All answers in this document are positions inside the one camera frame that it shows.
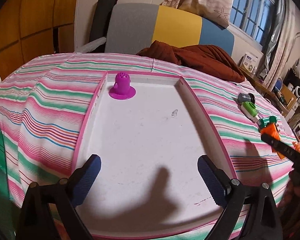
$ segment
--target white tray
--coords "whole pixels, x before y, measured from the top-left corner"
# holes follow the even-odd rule
[[[207,154],[232,178],[229,157],[210,118],[179,76],[133,74],[137,93],[116,100],[108,73],[87,119],[75,168],[91,154],[101,171],[77,212],[94,236],[157,238],[217,219],[198,169]]]

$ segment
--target brown blanket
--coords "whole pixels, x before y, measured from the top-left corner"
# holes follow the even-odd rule
[[[226,81],[244,81],[244,75],[232,58],[214,45],[177,48],[154,41],[149,48],[141,50],[137,55],[193,68]]]

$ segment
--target screw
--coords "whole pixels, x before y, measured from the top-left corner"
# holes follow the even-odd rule
[[[67,182],[68,182],[67,178],[62,178],[62,179],[59,180],[60,185],[65,185],[65,184],[67,184]]]
[[[231,180],[231,183],[232,183],[233,185],[238,186],[238,185],[240,184],[240,181],[238,181],[237,179],[232,179],[232,180]]]
[[[38,185],[38,183],[36,183],[36,182],[31,182],[30,184],[29,184],[29,187],[36,187]]]
[[[264,183],[262,183],[262,187],[265,188],[265,189],[268,189],[269,185],[264,182]]]

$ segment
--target window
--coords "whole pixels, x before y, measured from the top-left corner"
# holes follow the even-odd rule
[[[230,22],[264,46],[269,33],[274,0],[234,0]]]

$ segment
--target striped tablecloth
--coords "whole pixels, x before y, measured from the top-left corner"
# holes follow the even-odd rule
[[[247,185],[271,185],[276,203],[282,198],[292,163],[281,160],[260,140],[257,125],[244,116],[235,98],[253,93],[264,116],[275,115],[281,140],[295,137],[283,117],[248,81],[225,82],[175,64],[122,54],[57,54],[26,63],[0,84],[0,129],[8,166],[11,200],[21,207],[29,183],[56,183],[69,177],[79,131],[91,98],[107,70],[178,74],[185,78],[206,109],[232,160],[238,179]],[[242,211],[234,235],[242,227]],[[214,223],[176,239],[204,239]]]

